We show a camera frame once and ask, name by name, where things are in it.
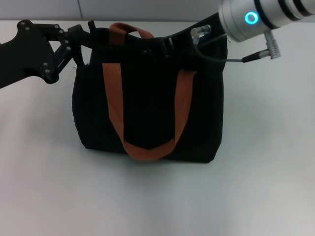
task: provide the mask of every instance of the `bag handle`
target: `bag handle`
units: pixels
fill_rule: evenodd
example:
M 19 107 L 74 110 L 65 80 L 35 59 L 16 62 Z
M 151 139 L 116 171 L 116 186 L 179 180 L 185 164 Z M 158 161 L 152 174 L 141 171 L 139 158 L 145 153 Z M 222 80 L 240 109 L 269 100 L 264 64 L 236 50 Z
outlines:
M 109 44 L 113 46 L 124 46 L 126 34 L 131 32 L 138 32 L 141 38 L 144 39 L 154 38 L 150 32 L 145 30 L 124 23 L 114 23 L 109 28 Z
M 111 120 L 126 152 L 136 160 L 154 161 L 170 154 L 186 126 L 191 99 L 192 82 L 195 71 L 181 70 L 178 73 L 175 91 L 175 137 L 159 147 L 144 149 L 128 143 L 124 139 L 124 98 L 120 63 L 104 63 L 103 75 Z

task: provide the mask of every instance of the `cable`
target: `cable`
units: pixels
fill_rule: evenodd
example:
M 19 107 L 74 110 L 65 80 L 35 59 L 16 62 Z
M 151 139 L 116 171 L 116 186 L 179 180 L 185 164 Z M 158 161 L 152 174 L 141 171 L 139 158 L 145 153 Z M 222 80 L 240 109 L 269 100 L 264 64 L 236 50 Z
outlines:
M 195 49 L 198 56 L 200 56 L 201 58 L 203 58 L 205 60 L 209 60 L 211 62 L 214 62 L 214 63 L 243 62 L 241 59 L 218 59 L 218 58 L 212 58 L 212 57 L 206 56 L 199 50 L 198 45 L 196 45 L 196 44 L 193 44 L 193 48 Z

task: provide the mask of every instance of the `black bag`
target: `black bag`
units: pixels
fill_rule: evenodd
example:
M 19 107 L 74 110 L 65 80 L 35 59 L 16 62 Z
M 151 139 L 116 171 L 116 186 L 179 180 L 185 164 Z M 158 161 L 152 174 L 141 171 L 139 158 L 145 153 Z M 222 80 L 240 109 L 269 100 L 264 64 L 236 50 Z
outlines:
M 128 35 L 131 31 L 147 39 Z M 222 137 L 224 64 L 205 61 L 192 53 L 161 59 L 158 39 L 149 39 L 150 33 L 125 24 L 93 29 L 91 34 L 103 39 L 109 50 L 93 50 L 90 63 L 77 67 L 72 106 L 82 144 L 125 154 L 129 145 L 136 150 L 128 153 L 137 160 L 212 161 Z M 225 59 L 226 38 L 205 46 L 202 52 Z M 189 111 L 187 123 L 181 124 L 182 133 L 176 133 L 178 123 L 183 123 L 178 120 L 185 118 L 181 113 L 175 115 L 175 109 L 185 106 L 181 99 L 189 100 L 184 94 L 176 94 L 185 74 L 192 81 L 192 98 L 190 108 L 183 108 Z M 119 103 L 116 97 L 109 97 L 109 92 L 116 93 L 111 82 L 121 86 L 122 130 L 110 119 L 114 116 L 118 120 L 115 109 L 120 109 L 108 101 Z M 172 141 L 174 150 L 170 146 L 160 148 Z

